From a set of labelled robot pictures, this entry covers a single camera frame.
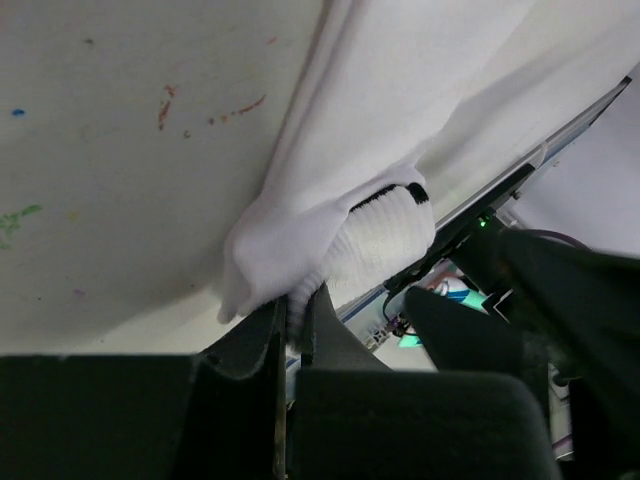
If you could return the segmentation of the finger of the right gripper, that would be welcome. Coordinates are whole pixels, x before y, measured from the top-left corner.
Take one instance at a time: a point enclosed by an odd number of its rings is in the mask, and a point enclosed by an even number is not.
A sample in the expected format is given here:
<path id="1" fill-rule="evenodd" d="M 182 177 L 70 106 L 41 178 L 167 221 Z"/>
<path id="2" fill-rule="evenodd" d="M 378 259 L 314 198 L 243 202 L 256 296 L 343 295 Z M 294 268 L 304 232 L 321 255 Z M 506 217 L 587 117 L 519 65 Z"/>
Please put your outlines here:
<path id="1" fill-rule="evenodd" d="M 478 430 L 550 426 L 548 348 L 541 336 L 419 287 L 407 290 L 405 318 L 445 382 L 439 423 Z"/>
<path id="2" fill-rule="evenodd" d="M 612 423 L 639 437 L 639 261 L 517 230 L 501 234 L 499 262 L 564 380 L 583 380 Z"/>

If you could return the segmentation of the white sock black stripes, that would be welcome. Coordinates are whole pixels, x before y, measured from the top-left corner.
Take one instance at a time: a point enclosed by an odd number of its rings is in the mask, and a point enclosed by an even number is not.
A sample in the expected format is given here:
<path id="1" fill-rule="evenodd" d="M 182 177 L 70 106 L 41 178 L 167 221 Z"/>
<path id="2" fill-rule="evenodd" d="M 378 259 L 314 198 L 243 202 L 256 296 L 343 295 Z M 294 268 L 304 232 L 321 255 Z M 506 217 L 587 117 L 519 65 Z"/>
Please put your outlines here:
<path id="1" fill-rule="evenodd" d="M 436 222 L 616 86 L 635 1 L 337 1 L 258 198 L 224 249 L 227 323 L 280 296 L 291 340 L 421 259 Z"/>

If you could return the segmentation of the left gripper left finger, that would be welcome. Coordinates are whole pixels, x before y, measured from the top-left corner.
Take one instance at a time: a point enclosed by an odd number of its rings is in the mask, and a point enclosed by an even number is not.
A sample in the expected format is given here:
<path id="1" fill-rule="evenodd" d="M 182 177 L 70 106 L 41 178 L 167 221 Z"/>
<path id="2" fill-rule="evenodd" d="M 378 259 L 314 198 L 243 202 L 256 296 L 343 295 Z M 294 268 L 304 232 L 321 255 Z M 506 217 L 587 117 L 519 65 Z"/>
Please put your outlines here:
<path id="1" fill-rule="evenodd" d="M 5 479 L 281 479 L 284 300 L 191 354 L 5 355 Z"/>

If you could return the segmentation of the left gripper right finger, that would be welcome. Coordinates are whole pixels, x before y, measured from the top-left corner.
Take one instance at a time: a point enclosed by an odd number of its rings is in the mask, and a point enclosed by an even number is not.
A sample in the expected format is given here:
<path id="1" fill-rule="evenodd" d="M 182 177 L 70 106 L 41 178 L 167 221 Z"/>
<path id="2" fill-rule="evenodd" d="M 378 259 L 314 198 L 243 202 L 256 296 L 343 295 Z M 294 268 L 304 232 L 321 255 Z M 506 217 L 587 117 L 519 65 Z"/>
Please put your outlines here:
<path id="1" fill-rule="evenodd" d="M 537 399 L 495 373 L 393 371 L 311 297 L 296 375 L 297 479 L 559 479 Z"/>

